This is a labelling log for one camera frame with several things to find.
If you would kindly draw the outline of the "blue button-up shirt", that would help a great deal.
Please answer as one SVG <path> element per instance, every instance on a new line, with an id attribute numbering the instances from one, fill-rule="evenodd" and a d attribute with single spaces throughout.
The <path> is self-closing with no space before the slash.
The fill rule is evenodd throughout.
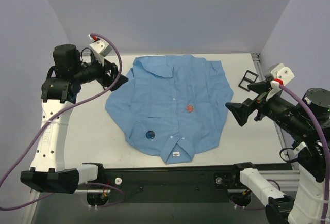
<path id="1" fill-rule="evenodd" d="M 191 162 L 217 147 L 233 91 L 220 61 L 192 55 L 143 56 L 105 108 L 126 142 L 166 164 Z M 187 105 L 194 111 L 188 113 Z M 155 138 L 147 139 L 147 131 Z"/>

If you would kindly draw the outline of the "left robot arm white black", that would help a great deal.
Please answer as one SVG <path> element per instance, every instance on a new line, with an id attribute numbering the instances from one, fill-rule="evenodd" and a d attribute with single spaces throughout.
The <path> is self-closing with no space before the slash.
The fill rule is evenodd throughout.
<path id="1" fill-rule="evenodd" d="M 97 81 L 105 91 L 117 90 L 128 81 L 115 63 L 106 56 L 115 47 L 103 41 L 89 45 L 91 61 L 82 61 L 77 47 L 72 44 L 54 48 L 54 65 L 42 84 L 42 126 L 35 141 L 38 143 L 30 169 L 22 171 L 23 184 L 40 193 L 74 193 L 79 185 L 89 183 L 101 188 L 106 182 L 100 163 L 83 163 L 67 169 L 64 161 L 65 141 L 70 115 L 81 86 Z"/>

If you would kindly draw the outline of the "red maple leaf brooch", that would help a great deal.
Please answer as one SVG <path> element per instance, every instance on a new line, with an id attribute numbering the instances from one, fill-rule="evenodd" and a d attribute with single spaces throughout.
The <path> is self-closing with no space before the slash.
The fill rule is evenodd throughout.
<path id="1" fill-rule="evenodd" d="M 194 111 L 194 106 L 193 106 L 193 105 L 187 105 L 187 107 L 186 107 L 186 111 L 187 111 L 188 113 L 193 112 L 193 111 Z"/>

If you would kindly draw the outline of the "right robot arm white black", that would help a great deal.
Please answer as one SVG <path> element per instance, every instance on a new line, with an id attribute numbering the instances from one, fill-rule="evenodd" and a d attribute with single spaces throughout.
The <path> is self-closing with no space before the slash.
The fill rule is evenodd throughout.
<path id="1" fill-rule="evenodd" d="M 280 79 L 252 83 L 256 98 L 226 103 L 240 126 L 256 113 L 255 120 L 267 117 L 294 140 L 291 151 L 299 166 L 295 197 L 275 187 L 252 163 L 235 164 L 235 180 L 264 205 L 269 223 L 329 223 L 329 92 L 310 88 L 293 105 L 281 97 L 291 91 Z"/>

